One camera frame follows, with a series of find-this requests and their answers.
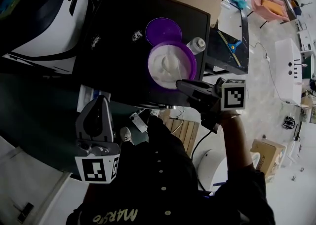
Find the pink object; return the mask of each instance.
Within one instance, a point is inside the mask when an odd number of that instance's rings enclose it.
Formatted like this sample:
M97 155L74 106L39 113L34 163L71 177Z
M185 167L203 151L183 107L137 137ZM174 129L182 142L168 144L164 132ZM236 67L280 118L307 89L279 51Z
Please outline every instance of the pink object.
M251 7L252 10L260 15L262 18L264 18L267 22L271 22L273 20L283 20L289 22L290 19L288 18L288 15L286 13L285 4L281 0L269 0L276 4L279 4L283 11L283 16L277 15L273 12L271 12L268 8L261 5L262 0L251 0Z

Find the person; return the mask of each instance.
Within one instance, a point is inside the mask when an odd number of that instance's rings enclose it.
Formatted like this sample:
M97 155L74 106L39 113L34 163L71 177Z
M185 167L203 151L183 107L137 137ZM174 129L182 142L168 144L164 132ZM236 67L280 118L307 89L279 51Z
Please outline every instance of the person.
M227 154L228 180L214 194L198 190L198 178L182 142L161 119L151 116L149 142L124 143L117 177L109 185L90 185L67 225L95 224L256 224L274 225L266 199L265 177L256 171L236 112L221 120Z

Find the purple bowl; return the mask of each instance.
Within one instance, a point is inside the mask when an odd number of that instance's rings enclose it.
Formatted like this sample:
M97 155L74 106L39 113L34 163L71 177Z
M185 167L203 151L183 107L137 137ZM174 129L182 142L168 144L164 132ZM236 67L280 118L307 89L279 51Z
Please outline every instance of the purple bowl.
M145 31L147 41L156 46L164 41L181 41L182 31L179 25L168 18L160 17L148 23Z
M164 42L156 45L154 48L151 49L151 51L150 51L150 53L148 55L148 59L149 59L150 54L154 50L156 50L158 47L161 47L161 46L164 46L164 45L177 46L186 54L186 56L189 59L190 65L191 65L191 71L190 71L189 79L193 80L195 78L196 74L197 74L197 60L196 60L194 54L192 53L192 51L185 44L183 44L181 42L178 42L178 41L164 41ZM168 89L168 88L162 87L158 83L156 83L155 80L150 75L148 64L149 63L148 63L148 60L147 60L147 68L148 68L149 76L151 77L151 79L154 81L155 84L157 84L159 87L161 87L161 88L163 88L165 90L169 90L169 91L170 90L172 90L172 91L177 90L177 89Z

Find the white powder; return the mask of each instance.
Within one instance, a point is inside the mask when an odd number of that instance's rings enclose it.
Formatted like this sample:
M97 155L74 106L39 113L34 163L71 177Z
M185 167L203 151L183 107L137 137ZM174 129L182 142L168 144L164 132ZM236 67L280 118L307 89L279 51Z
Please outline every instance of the white powder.
M101 39L101 38L100 38L99 36L97 36L97 37L93 40L92 45L91 45L91 49L93 49L93 48L95 47L95 45L99 42L100 39Z
M135 31L132 36L132 41L137 41L139 38L143 36L142 32L140 30Z
M179 70L176 68L173 71L166 71L162 65L165 57L177 58ZM176 89L177 80L189 78L191 64L182 49L173 45L164 45L150 53L148 69L150 75L158 85L168 89Z

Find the wooden pallet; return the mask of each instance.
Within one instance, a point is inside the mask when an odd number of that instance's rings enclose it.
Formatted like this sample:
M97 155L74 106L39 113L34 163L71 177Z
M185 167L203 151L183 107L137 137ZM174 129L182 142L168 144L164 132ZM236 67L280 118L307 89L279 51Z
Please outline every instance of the wooden pallet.
M182 120L174 120L169 118L169 116L167 118L166 115L162 115L161 118L163 123L171 132L174 132L180 126L173 135L181 140L188 156L191 156L193 145L198 133L199 123L188 120L184 120L182 123Z

